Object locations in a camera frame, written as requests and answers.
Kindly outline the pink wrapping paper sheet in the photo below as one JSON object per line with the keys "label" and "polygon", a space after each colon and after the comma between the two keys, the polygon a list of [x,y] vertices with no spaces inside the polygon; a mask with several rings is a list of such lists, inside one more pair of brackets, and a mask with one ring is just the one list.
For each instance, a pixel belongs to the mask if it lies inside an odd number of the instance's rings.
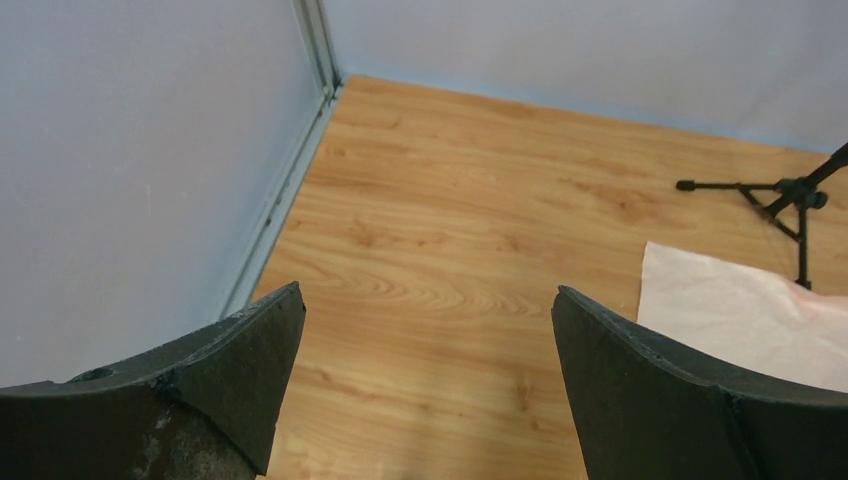
{"label": "pink wrapping paper sheet", "polygon": [[847,299],[766,270],[648,243],[637,321],[734,365],[847,390]]}

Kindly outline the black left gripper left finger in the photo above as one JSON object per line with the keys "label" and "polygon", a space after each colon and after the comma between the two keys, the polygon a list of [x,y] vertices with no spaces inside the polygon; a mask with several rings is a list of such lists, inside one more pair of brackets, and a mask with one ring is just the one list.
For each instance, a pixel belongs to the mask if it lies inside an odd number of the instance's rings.
{"label": "black left gripper left finger", "polygon": [[64,383],[1,391],[5,479],[265,475],[306,319],[297,283]]}

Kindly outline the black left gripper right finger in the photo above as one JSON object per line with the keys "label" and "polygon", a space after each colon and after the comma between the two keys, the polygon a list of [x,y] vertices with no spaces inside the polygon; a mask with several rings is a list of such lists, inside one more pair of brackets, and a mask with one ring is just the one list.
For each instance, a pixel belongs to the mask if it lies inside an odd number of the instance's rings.
{"label": "black left gripper right finger", "polygon": [[552,325],[592,479],[843,479],[847,397],[725,362],[563,286]]}

